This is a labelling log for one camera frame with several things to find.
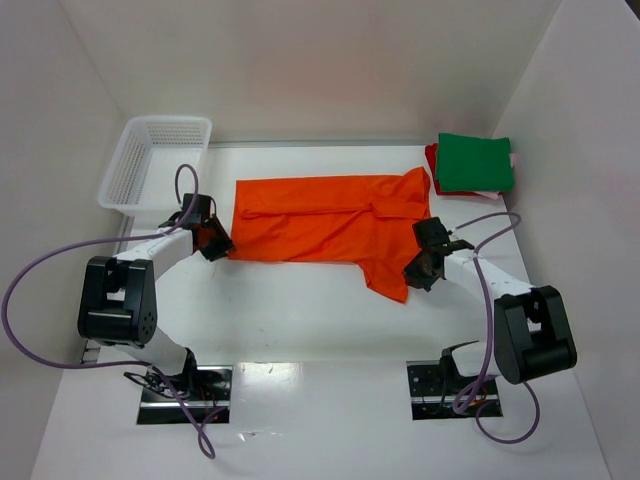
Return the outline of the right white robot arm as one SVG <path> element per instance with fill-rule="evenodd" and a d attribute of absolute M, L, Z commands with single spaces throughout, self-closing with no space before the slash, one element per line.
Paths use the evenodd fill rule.
<path fill-rule="evenodd" d="M 412 226 L 419 253 L 403 270 L 405 283 L 431 291 L 440 280 L 482 301 L 488 314 L 485 357 L 480 372 L 494 362 L 513 385 L 574 368 L 577 349 L 561 293 L 550 285 L 534 286 L 495 266 L 482 250 L 518 226 L 522 218 L 507 214 L 511 224 L 474 245 L 454 238 L 458 231 L 490 219 L 490 214 L 448 229 L 438 217 Z"/>

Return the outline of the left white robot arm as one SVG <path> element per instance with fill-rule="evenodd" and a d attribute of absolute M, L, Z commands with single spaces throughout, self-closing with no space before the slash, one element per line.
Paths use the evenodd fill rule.
<path fill-rule="evenodd" d="M 212 383 L 195 354 L 158 326 L 156 281 L 191 256 L 214 262 L 234 248 L 217 217 L 215 200 L 186 194 L 183 208 L 150 239 L 114 257 L 89 260 L 77 322 L 81 337 L 114 347 L 147 367 L 125 376 L 164 397 L 187 399 Z"/>

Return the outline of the orange t shirt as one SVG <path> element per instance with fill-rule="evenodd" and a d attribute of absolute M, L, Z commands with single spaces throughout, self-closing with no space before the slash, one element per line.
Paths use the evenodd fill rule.
<path fill-rule="evenodd" d="M 418 254 L 416 222 L 431 216 L 430 178 L 403 175 L 239 180 L 230 257 L 237 261 L 354 264 L 366 286 L 398 303 Z"/>

